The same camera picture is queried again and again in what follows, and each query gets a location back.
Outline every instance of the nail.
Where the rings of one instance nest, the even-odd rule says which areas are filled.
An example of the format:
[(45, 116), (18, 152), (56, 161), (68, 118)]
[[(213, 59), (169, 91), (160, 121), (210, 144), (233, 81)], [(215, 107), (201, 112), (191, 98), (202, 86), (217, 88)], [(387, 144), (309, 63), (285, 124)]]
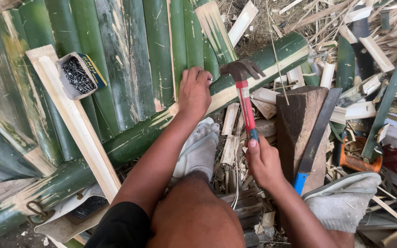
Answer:
[(257, 141), (255, 139), (249, 140), (249, 147), (255, 147), (257, 145)]

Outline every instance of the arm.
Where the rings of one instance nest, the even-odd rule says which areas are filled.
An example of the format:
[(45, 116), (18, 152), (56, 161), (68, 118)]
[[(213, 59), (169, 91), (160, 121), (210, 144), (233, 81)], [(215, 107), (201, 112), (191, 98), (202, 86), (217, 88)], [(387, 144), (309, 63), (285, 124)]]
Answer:
[(286, 230), (286, 233), (293, 245), (337, 247), (327, 230), (285, 179), (278, 150), (270, 146), (263, 136), (259, 136), (259, 139), (260, 143), (254, 139), (248, 142), (249, 174), (269, 192), (280, 213), (287, 219), (291, 230)]
[(200, 67), (185, 70), (179, 90), (179, 113), (129, 172), (112, 206), (133, 202), (151, 218), (168, 186), (180, 151), (211, 103), (212, 75)]

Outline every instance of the rope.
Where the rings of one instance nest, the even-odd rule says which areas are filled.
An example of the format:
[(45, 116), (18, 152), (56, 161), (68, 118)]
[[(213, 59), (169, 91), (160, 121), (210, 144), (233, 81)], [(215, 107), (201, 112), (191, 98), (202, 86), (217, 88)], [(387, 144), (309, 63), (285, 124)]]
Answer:
[[(30, 206), (31, 203), (36, 205), (38, 207), (39, 211), (36, 211), (35, 209), (33, 209)], [(30, 218), (30, 216), (27, 216), (27, 221), (30, 224), (32, 224), (33, 226), (37, 226), (37, 225), (41, 225), (41, 224), (45, 223), (47, 220), (49, 220), (55, 214), (55, 210), (54, 209), (52, 209), (50, 211), (44, 211), (42, 209), (42, 206), (36, 201), (27, 202), (26, 207), (27, 207), (28, 210), (30, 210), (30, 211), (34, 212), (35, 214), (39, 215), (38, 218), (42, 221), (42, 222), (36, 223)]]

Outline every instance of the sock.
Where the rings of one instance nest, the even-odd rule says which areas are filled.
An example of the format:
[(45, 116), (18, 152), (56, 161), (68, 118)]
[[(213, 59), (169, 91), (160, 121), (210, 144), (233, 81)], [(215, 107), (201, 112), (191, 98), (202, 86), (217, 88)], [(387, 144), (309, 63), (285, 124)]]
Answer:
[[(190, 140), (191, 144), (193, 144), (196, 141), (201, 140), (203, 137), (211, 132), (215, 132), (218, 135), (218, 131), (219, 125), (217, 123), (201, 123), (194, 129), (188, 140)], [(215, 140), (213, 138), (210, 138), (206, 142), (201, 144), (201, 146), (190, 151), (186, 155), (187, 162), (185, 175), (193, 171), (201, 171), (204, 172), (207, 175), (209, 181), (211, 181), (216, 149), (217, 144), (215, 143)]]
[[(379, 178), (365, 178), (346, 189), (376, 188), (380, 183), (381, 179)], [(311, 198), (306, 201), (306, 205), (327, 230), (355, 233), (373, 195), (369, 193), (337, 193)]]

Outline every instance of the hammer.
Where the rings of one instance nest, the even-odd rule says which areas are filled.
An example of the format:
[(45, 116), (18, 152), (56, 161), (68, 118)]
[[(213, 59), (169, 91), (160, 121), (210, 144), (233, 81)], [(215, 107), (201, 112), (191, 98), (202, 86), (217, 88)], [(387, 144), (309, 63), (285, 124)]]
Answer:
[(256, 65), (256, 63), (250, 61), (249, 59), (240, 59), (227, 65), (220, 66), (220, 74), (223, 76), (231, 74), (235, 81), (235, 87), (237, 88), (241, 111), (243, 112), (247, 138), (253, 138), (258, 141), (257, 130), (255, 129), (254, 114), (252, 113), (249, 87), (247, 85), (247, 73), (249, 73), (254, 79), (260, 79), (258, 74), (263, 77), (266, 76)]

